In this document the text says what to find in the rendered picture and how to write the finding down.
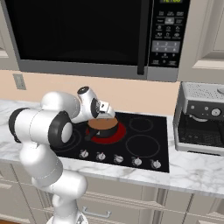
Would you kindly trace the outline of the black microwave door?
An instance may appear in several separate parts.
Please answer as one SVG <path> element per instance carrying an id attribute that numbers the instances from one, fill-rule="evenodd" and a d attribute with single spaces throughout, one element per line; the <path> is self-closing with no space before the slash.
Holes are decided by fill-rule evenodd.
<path id="1" fill-rule="evenodd" d="M 137 76 L 141 1 L 0 0 L 0 3 L 21 71 Z M 153 0 L 147 0 L 144 69 L 153 4 Z"/>

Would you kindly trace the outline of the black saucepan with hot chocolate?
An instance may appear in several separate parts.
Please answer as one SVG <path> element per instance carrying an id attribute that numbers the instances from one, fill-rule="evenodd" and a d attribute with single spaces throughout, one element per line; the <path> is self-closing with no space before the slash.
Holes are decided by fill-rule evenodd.
<path id="1" fill-rule="evenodd" d="M 87 130 L 86 141 L 90 141 L 92 137 L 111 137 L 118 130 L 118 120 L 116 117 L 92 119 L 87 122 Z"/>

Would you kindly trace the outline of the silver coffee machine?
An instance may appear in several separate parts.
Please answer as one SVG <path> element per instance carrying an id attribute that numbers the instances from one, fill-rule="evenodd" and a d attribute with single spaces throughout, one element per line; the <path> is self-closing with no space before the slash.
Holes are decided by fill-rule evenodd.
<path id="1" fill-rule="evenodd" d="M 224 85 L 181 82 L 173 132 L 177 151 L 224 157 Z"/>

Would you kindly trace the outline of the black glass hob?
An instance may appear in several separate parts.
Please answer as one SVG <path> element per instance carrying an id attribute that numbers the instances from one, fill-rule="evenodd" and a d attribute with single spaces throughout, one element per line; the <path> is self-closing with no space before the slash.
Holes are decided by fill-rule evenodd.
<path id="1" fill-rule="evenodd" d="M 94 136 L 90 141 L 85 140 L 88 133 L 88 124 L 81 122 L 73 126 L 70 140 L 59 148 L 52 150 L 57 156 L 75 158 L 109 165 L 156 171 L 169 171 L 167 119 L 164 116 L 139 115 L 118 112 L 117 132 L 108 138 Z M 87 150 L 88 157 L 80 158 L 81 151 Z M 104 153 L 102 161 L 96 159 L 98 153 Z M 115 155 L 122 156 L 120 164 L 114 162 Z M 140 158 L 142 164 L 134 166 L 132 158 Z M 151 167 L 151 161 L 161 163 L 159 169 Z"/>

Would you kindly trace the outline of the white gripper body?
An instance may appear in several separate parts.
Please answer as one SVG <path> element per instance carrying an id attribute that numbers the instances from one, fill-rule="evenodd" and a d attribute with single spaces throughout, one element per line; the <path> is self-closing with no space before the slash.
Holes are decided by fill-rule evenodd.
<path id="1" fill-rule="evenodd" d="M 102 113 L 104 118 L 114 118 L 116 116 L 116 112 L 113 110 L 111 106 L 108 106 L 104 109 L 104 112 Z"/>

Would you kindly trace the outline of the beige drawer front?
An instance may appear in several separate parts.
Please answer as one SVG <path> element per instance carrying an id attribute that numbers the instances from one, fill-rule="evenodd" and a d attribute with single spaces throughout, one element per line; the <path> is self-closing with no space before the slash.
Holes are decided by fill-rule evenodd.
<path id="1" fill-rule="evenodd" d="M 30 185 L 32 178 L 20 164 L 0 162 L 0 179 Z"/>
<path id="2" fill-rule="evenodd" d="M 85 214 L 91 221 L 97 221 L 101 224 L 152 224 L 154 210 L 143 209 L 139 206 L 122 205 L 117 202 L 108 202 L 101 199 L 88 199 L 83 197 L 78 200 L 79 209 L 87 207 L 89 212 L 105 214 L 111 211 L 108 219 L 95 217 Z"/>

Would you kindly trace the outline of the beige base cupboard door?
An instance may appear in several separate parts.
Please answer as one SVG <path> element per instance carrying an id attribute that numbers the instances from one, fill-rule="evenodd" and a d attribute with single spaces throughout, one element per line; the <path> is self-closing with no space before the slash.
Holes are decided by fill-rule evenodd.
<path id="1" fill-rule="evenodd" d="M 157 203 L 164 211 L 160 216 L 159 224 L 182 224 L 192 195 L 188 192 L 160 189 Z"/>
<path id="2" fill-rule="evenodd" d="M 36 224 L 18 183 L 0 180 L 0 219 Z"/>

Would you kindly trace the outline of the black and steel microwave oven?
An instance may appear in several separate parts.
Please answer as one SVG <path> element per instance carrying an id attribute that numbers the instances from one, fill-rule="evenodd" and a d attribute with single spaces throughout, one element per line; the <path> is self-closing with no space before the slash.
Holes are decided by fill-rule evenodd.
<path id="1" fill-rule="evenodd" d="M 117 74 L 90 77 L 169 82 L 177 80 L 191 0 L 153 1 L 148 23 L 148 56 L 144 75 Z"/>

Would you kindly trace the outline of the beige wall cupboard door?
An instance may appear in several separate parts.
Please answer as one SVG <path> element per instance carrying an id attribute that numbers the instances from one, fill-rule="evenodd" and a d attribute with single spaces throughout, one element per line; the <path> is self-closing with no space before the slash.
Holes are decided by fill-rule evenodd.
<path id="1" fill-rule="evenodd" d="M 0 3 L 0 70 L 18 70 L 11 36 L 4 17 L 4 8 Z"/>
<path id="2" fill-rule="evenodd" d="M 192 0 L 179 81 L 224 84 L 224 0 Z"/>

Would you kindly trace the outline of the grey wall socket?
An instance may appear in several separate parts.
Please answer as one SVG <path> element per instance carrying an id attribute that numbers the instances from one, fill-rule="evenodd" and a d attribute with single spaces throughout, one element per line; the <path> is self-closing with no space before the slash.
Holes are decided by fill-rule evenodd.
<path id="1" fill-rule="evenodd" d="M 14 78 L 17 89 L 26 90 L 25 81 L 22 74 L 14 73 L 13 78 Z"/>

